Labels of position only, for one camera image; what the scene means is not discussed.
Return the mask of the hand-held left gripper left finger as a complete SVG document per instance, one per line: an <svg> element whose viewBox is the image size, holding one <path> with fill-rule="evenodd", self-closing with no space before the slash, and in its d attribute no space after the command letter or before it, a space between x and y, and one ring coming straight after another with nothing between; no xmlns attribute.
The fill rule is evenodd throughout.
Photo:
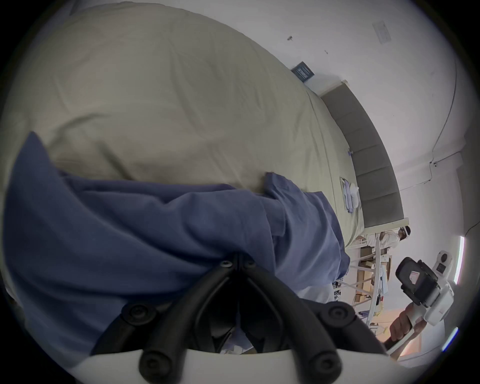
<svg viewBox="0 0 480 384"><path fill-rule="evenodd" d="M151 384L176 384L188 348L219 353L236 328L238 258L221 261L171 302L130 302L99 337L91 356L141 350L138 372Z"/></svg>

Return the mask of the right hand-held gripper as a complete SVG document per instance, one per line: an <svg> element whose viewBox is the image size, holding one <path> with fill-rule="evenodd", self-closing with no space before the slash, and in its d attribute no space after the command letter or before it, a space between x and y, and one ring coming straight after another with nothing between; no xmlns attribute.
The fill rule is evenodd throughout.
<svg viewBox="0 0 480 384"><path fill-rule="evenodd" d="M446 250L438 253L433 267L410 257L400 262L395 276L401 282L401 290L412 301L412 308L406 311L409 331L400 340L387 339L387 354L392 355L404 346L420 321L435 326L447 315L454 302L454 292L447 280L452 267L453 257Z"/></svg>

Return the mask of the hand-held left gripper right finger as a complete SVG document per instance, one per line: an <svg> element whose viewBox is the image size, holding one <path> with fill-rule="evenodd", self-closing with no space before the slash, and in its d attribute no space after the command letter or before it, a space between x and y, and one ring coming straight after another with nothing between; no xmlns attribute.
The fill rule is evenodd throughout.
<svg viewBox="0 0 480 384"><path fill-rule="evenodd" d="M239 263L241 328L260 353L293 351L302 382L334 382L339 350L387 356L386 348L347 303L298 297L252 260Z"/></svg>

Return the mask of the person's right hand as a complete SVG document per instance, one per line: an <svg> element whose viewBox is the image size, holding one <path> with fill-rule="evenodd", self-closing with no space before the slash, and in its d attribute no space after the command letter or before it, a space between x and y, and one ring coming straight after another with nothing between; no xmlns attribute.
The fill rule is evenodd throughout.
<svg viewBox="0 0 480 384"><path fill-rule="evenodd" d="M408 318L409 309L405 308L398 317L393 320L389 327L390 339L393 342L403 339L411 330L411 322Z"/></svg>

